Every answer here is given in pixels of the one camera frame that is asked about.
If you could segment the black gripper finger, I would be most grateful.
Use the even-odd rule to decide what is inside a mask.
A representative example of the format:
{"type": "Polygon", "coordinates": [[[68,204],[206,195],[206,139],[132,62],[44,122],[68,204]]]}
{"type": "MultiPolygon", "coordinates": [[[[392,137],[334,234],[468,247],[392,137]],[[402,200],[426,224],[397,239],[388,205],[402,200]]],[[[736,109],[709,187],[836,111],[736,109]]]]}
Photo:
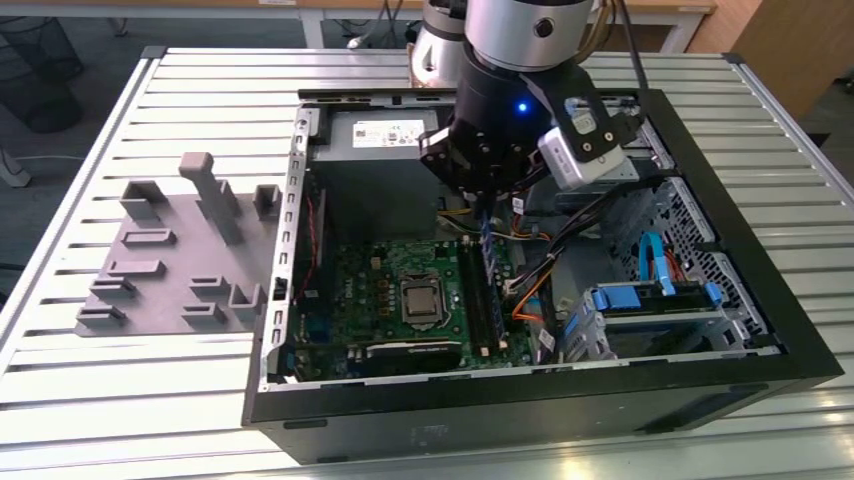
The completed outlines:
{"type": "Polygon", "coordinates": [[[515,146],[491,166],[493,193],[491,194],[488,212],[493,215],[497,206],[509,197],[524,193],[548,175],[544,157],[537,148],[523,151],[515,146]]]}
{"type": "Polygon", "coordinates": [[[469,127],[425,132],[418,136],[418,159],[452,191],[472,203],[476,220],[488,219],[488,143],[469,127]]]}

